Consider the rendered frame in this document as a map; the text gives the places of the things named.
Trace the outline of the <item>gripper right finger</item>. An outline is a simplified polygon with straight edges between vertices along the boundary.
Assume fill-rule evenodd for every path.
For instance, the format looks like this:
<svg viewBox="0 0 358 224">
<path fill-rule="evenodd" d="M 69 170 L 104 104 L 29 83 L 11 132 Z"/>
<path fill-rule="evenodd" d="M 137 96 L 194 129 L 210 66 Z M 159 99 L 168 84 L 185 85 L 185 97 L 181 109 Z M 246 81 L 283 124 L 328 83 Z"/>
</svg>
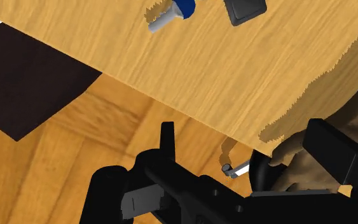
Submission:
<svg viewBox="0 0 358 224">
<path fill-rule="evenodd" d="M 321 118 L 308 121 L 303 147 L 358 202 L 358 143 Z"/>
</svg>

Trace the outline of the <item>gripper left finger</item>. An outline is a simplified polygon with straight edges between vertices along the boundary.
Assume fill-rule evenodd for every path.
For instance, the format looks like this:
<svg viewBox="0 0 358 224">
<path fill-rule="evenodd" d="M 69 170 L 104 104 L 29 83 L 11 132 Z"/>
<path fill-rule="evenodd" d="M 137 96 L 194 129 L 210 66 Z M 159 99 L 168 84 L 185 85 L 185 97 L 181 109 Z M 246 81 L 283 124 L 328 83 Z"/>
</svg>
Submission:
<svg viewBox="0 0 358 224">
<path fill-rule="evenodd" d="M 176 163 L 174 124 L 163 122 L 159 148 L 140 152 L 130 170 L 111 165 L 93 173 L 79 224 L 133 224 L 146 213 L 162 224 L 245 224 L 243 202 Z"/>
</svg>

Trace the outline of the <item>grey and white rod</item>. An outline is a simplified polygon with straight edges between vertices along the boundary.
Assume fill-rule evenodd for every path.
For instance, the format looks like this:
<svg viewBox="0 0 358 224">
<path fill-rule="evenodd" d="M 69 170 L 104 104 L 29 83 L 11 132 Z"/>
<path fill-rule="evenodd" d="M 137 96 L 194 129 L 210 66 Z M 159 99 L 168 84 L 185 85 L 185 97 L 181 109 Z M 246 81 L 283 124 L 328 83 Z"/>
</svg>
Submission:
<svg viewBox="0 0 358 224">
<path fill-rule="evenodd" d="M 238 165 L 236 168 L 233 168 L 230 164 L 224 164 L 221 168 L 222 172 L 232 178 L 235 179 L 247 172 L 249 172 L 249 167 L 250 167 L 250 161 L 245 161 L 244 163 Z"/>
</svg>

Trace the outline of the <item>wooden table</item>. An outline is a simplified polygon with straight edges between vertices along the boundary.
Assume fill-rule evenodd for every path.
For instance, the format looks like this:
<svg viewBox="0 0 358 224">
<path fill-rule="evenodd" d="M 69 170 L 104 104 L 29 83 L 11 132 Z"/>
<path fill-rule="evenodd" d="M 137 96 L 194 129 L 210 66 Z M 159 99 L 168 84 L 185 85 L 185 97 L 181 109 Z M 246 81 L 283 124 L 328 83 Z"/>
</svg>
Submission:
<svg viewBox="0 0 358 224">
<path fill-rule="evenodd" d="M 263 153 L 358 90 L 358 0 L 223 0 L 155 33 L 159 0 L 0 0 L 0 21 Z"/>
</svg>

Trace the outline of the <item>blue and grey tool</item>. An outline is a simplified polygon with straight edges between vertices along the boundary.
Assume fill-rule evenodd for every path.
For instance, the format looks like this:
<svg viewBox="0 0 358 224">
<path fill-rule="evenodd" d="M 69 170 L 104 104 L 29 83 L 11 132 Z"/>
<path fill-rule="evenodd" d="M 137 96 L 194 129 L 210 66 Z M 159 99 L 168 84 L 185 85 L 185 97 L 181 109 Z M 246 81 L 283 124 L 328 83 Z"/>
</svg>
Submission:
<svg viewBox="0 0 358 224">
<path fill-rule="evenodd" d="M 187 19 L 194 14 L 195 7 L 195 0 L 161 0 L 146 9 L 148 30 L 155 33 L 175 18 Z"/>
</svg>

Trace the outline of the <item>dark grey square box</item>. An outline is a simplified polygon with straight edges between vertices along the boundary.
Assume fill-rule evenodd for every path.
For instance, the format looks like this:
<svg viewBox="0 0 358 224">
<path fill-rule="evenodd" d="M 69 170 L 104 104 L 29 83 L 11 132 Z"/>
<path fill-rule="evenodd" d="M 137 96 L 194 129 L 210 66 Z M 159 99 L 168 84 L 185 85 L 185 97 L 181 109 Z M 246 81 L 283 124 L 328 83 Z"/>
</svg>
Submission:
<svg viewBox="0 0 358 224">
<path fill-rule="evenodd" d="M 232 26 L 238 26 L 267 11 L 266 0 L 224 0 Z"/>
</svg>

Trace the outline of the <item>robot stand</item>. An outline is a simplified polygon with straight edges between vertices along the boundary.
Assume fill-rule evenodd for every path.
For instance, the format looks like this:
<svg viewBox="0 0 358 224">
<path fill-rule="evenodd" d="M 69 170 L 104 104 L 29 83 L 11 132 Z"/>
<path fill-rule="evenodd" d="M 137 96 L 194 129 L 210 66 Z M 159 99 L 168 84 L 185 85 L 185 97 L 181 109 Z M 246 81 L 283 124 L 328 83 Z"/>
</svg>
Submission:
<svg viewBox="0 0 358 224">
<path fill-rule="evenodd" d="M 0 24 L 0 130 L 15 141 L 80 96 L 101 72 Z"/>
</svg>

